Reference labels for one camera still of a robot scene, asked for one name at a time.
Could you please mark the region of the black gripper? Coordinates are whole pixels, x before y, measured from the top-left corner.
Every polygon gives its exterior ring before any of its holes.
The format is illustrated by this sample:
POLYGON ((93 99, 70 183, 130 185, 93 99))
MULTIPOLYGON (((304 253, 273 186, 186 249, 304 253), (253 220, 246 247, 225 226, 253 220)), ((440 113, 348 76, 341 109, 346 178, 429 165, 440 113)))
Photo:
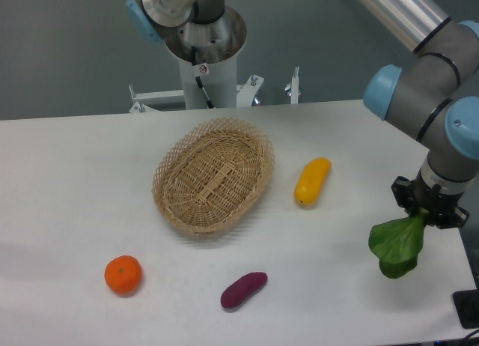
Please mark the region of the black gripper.
POLYGON ((469 212, 458 205, 463 192, 446 194, 445 187, 433 182, 428 186, 422 176, 414 180, 398 176, 391 190, 397 205, 410 216, 426 211, 425 222, 437 228, 461 228, 469 219, 469 212))

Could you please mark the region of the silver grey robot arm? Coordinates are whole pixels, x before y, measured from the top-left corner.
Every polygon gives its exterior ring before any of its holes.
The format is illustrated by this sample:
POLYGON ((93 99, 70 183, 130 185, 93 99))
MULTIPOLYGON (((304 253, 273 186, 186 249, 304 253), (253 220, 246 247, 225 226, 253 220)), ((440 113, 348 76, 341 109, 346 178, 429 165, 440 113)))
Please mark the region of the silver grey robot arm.
MULTIPOLYGON (((478 175, 478 99, 451 95, 478 71, 478 24, 454 22, 433 0, 359 1, 418 59, 408 70, 381 68, 362 98, 428 150, 415 179, 392 184, 396 202, 409 214, 425 209, 429 225, 459 228, 469 217, 459 200, 478 175)), ((188 109, 253 105, 263 80, 237 85, 246 27, 225 0, 127 0, 126 9, 177 59, 188 109)))

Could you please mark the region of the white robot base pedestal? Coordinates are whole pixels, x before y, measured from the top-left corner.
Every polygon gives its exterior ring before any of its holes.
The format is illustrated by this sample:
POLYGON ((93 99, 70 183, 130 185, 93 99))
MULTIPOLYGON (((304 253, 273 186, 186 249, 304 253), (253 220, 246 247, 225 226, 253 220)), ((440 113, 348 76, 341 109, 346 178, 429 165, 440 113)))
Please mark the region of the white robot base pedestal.
POLYGON ((237 57, 246 35, 243 18, 226 7, 215 22, 188 22, 165 40, 179 66, 186 109, 237 106, 237 57))

